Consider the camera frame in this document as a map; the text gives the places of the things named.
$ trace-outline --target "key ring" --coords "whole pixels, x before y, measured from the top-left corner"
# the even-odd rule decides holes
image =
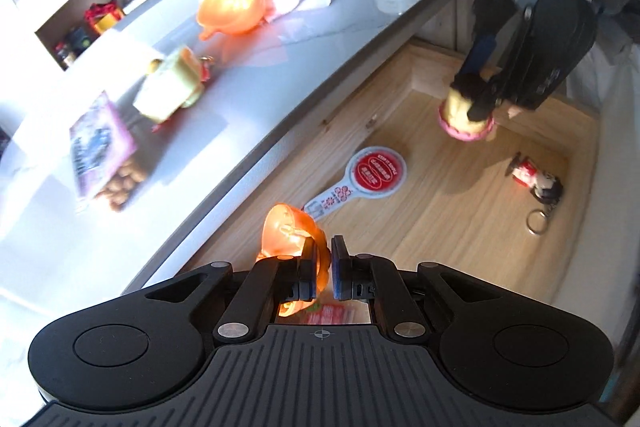
[[[539,229],[535,229],[531,226],[530,223],[531,216],[535,216],[536,214],[540,214],[540,216],[542,217],[542,226]],[[542,210],[542,208],[535,208],[529,214],[527,214],[526,223],[529,233],[532,233],[533,235],[543,235],[543,233],[545,233],[549,229],[549,216],[544,210]]]
[[[534,208],[529,214],[527,214],[525,223],[527,225],[527,230],[529,230],[529,233],[537,236],[546,233],[546,231],[549,229],[549,220],[551,219],[551,213],[553,213],[555,207],[556,206],[554,204],[546,204],[545,208]],[[530,223],[531,216],[535,215],[540,215],[540,217],[542,217],[542,226],[539,229],[536,229]]]

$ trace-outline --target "small figurine keychain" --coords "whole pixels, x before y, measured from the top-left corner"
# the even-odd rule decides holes
[[[528,156],[521,156],[520,152],[513,157],[504,175],[511,175],[520,185],[529,187],[533,197],[545,205],[544,208],[535,208],[530,211],[526,219],[527,230],[530,233],[543,235],[549,228],[549,219],[564,191],[560,180],[553,174],[538,169]],[[531,224],[532,216],[542,218],[541,227],[537,228]]]

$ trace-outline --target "red circle label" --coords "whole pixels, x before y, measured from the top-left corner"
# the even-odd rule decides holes
[[[386,151],[367,153],[353,166],[353,180],[370,192],[386,192],[402,179],[402,164]]]

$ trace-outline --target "wooden drawer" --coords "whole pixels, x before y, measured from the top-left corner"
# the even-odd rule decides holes
[[[498,111],[500,125],[488,141],[452,139],[439,128],[436,108],[460,64],[459,57],[419,42],[406,45],[235,211],[185,269],[215,260],[248,269],[275,203],[304,205],[341,179],[354,152],[383,145],[404,156],[406,182],[389,198],[353,200],[321,219],[327,238],[342,234],[352,254],[385,255],[401,269],[438,261],[549,302],[588,203],[598,123],[550,98],[513,120]],[[504,176],[517,151],[559,176],[565,187],[542,237],[525,225],[529,211],[542,206]]]

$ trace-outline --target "screw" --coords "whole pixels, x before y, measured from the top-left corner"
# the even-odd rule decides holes
[[[248,326],[240,322],[228,322],[218,328],[218,334],[226,339],[239,339],[248,332]]]
[[[407,339],[414,339],[415,337],[421,337],[427,331],[422,324],[417,322],[401,322],[396,324],[394,328],[396,335],[405,337]]]
[[[365,124],[365,129],[371,129],[373,126],[375,126],[376,122],[378,121],[378,115],[373,115],[371,118],[369,118],[369,121]]]

